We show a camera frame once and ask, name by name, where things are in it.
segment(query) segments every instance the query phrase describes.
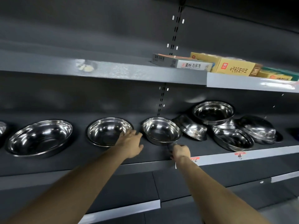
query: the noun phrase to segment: store shelving unit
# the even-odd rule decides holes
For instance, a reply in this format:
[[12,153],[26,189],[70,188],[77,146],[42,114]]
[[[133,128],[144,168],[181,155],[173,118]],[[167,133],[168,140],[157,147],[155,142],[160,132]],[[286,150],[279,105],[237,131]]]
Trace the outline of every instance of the store shelving unit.
[[[204,100],[232,104],[236,118],[245,114],[267,118],[284,141],[255,144],[251,151],[234,153],[211,137],[199,142],[183,135],[178,143],[189,146],[196,163],[225,187],[243,191],[248,203],[252,195],[268,190],[273,190],[272,195],[283,192],[269,204],[299,196],[281,190],[280,185],[297,179],[299,171],[299,142],[290,134],[299,126],[297,82],[151,63],[153,52],[189,56],[194,51],[296,71],[297,34],[171,0],[72,0],[68,11],[60,0],[50,2],[43,0],[45,5],[39,9],[34,0],[13,4],[7,0],[0,6],[0,119],[15,129],[45,119],[65,119],[74,125],[77,137],[47,159],[18,159],[0,149],[0,197],[3,204],[17,204],[0,209],[0,219],[105,151],[85,137],[92,121],[121,117],[140,131],[146,118],[172,119]],[[48,6],[54,7],[55,14],[48,15]],[[198,25],[198,19],[205,20]],[[150,223],[150,217],[159,216],[164,208],[190,206],[192,198],[169,150],[145,137],[141,143],[143,151],[116,170],[81,223],[161,207],[143,215]]]

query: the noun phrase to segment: yellow box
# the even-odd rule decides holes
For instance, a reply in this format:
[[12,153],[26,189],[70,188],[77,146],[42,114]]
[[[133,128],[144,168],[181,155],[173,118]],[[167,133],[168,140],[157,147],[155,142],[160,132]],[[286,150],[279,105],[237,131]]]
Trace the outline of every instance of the yellow box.
[[276,74],[274,72],[267,72],[267,71],[260,71],[257,75],[260,78],[267,78],[267,79],[281,79],[281,80],[292,80],[292,76]]
[[229,75],[256,76],[256,74],[262,67],[261,64],[253,62],[206,53],[192,52],[190,54],[190,57],[192,57],[193,59],[213,63],[211,72]]

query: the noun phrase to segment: cardboard box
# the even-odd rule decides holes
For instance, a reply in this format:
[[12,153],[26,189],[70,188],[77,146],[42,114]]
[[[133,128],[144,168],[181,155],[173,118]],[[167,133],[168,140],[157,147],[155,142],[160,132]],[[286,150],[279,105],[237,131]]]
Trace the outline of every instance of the cardboard box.
[[272,67],[262,67],[261,70],[272,71],[277,74],[292,76],[292,79],[291,79],[292,81],[299,80],[299,73],[294,72],[294,71],[288,71],[288,70],[277,69],[277,68],[272,68]]
[[162,67],[175,67],[194,70],[210,71],[212,63],[194,60],[190,57],[170,56],[162,54],[152,54],[152,63]]
[[281,79],[281,80],[288,80],[291,81],[292,76],[288,75],[282,75],[282,74],[276,74],[275,72],[268,72],[268,71],[259,71],[259,73],[256,75],[260,78],[267,78],[267,79]]
[[229,75],[256,76],[262,67],[261,64],[256,64],[253,62],[206,53],[192,52],[190,57],[193,59],[213,63],[211,72]]

